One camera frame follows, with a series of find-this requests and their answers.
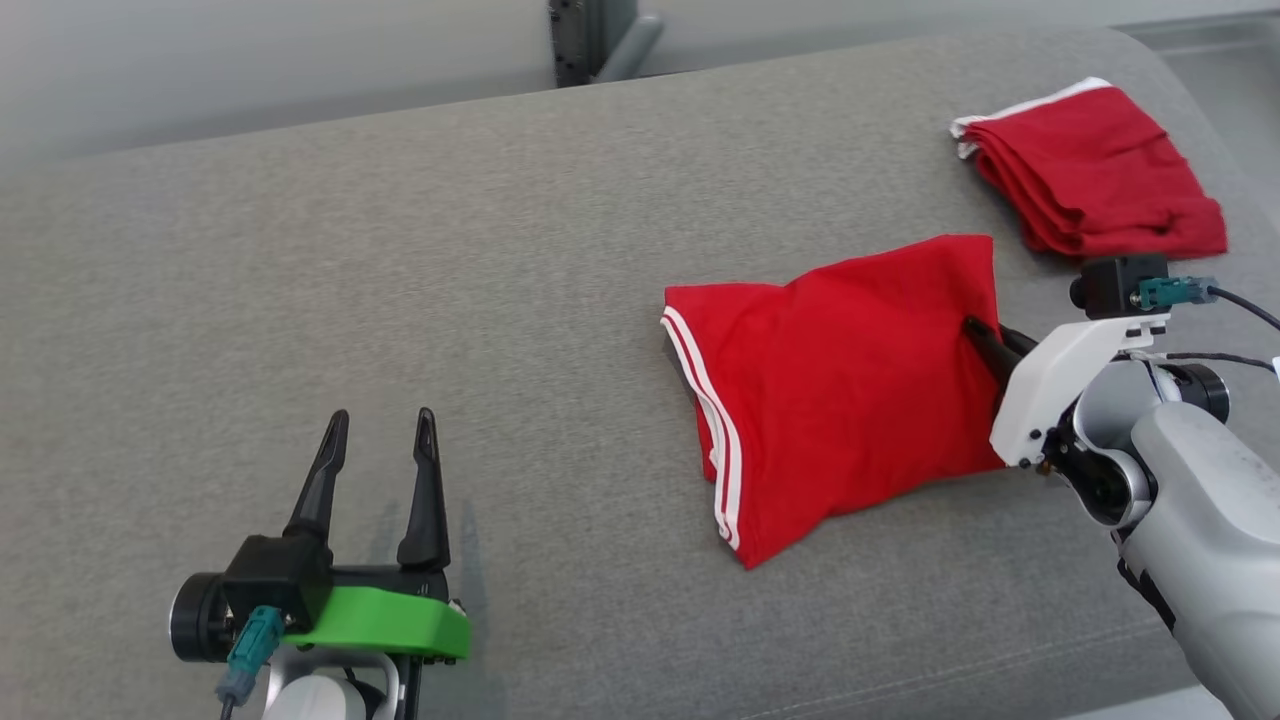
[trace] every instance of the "red fabric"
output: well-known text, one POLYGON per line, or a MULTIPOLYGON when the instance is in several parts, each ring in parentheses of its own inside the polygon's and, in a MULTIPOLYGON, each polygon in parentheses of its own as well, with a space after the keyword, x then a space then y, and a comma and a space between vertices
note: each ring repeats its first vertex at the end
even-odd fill
POLYGON ((989 237, 666 295, 716 520, 748 569, 824 518, 1002 466, 996 383, 961 333, 998 322, 989 237))
POLYGON ((969 126, 978 170, 1023 218, 1032 250, 1097 258, 1226 252, 1226 225, 1187 160, 1120 88, 969 126))

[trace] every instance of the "gray couch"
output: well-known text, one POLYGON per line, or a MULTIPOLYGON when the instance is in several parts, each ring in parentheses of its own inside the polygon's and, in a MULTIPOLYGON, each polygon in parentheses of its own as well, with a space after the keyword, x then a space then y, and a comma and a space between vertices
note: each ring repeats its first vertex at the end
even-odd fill
MULTIPOLYGON (((440 419, 475 655, 424 717, 1055 717, 1193 682, 1074 496, 1028 473, 829 520, 746 573, 663 355, 668 284, 991 233, 1006 323, 1079 319, 946 135, 1082 77, 1172 135, 1280 307, 1276 236, 1161 61, 1102 29, 923 38, 91 158, 0 183, 0 716, 215 716, 189 573, 278 532, 329 414, 332 546, 387 561, 440 419)), ((1167 350, 1270 357, 1228 305, 1167 350)), ((1225 368, 1272 464, 1275 379, 1225 368)), ((920 442, 928 442, 922 434, 920 442)), ((244 711, 253 717, 255 708, 244 711)))

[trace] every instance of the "teal connector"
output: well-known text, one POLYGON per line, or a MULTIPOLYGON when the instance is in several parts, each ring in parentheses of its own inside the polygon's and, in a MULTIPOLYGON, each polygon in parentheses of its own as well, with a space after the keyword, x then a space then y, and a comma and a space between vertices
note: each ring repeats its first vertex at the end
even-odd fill
POLYGON ((1181 305, 1184 302, 1203 305, 1217 300, 1216 296, 1210 295, 1208 288, 1211 287, 1217 287, 1217 281, 1213 278, 1196 278, 1190 275, 1151 278, 1138 283, 1138 292, 1129 297, 1129 302, 1143 310, 1181 305))
POLYGON ((257 683, 257 671, 280 647, 284 637, 284 618, 275 607, 260 606, 248 616, 244 629, 227 656, 227 673, 218 683, 218 700, 227 706, 239 707, 248 702, 257 683))

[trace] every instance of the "gray upholstery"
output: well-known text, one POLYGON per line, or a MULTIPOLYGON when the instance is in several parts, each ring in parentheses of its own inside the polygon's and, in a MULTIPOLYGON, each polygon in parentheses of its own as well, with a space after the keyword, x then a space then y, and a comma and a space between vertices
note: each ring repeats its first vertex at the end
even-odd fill
MULTIPOLYGON (((1280 307, 1275 234, 1190 97, 1111 31, 943 37, 106 155, 0 186, 0 716, 216 714, 189 573, 279 530, 352 414, 332 544, 388 561, 440 419, 472 660, 424 717, 1053 717, 1190 683, 1069 491, 1018 471, 746 573, 718 539, 663 287, 992 233, 1004 319, 1079 318, 956 160, 956 115, 1084 76, 1172 133, 1231 229, 1187 263, 1280 307)), ((1165 348, 1270 356, 1220 304, 1165 348)), ((1265 373, 1233 425, 1280 462, 1265 373)), ((920 442, 929 442, 922 428, 920 442)), ((252 708, 246 716, 255 716, 252 708)))

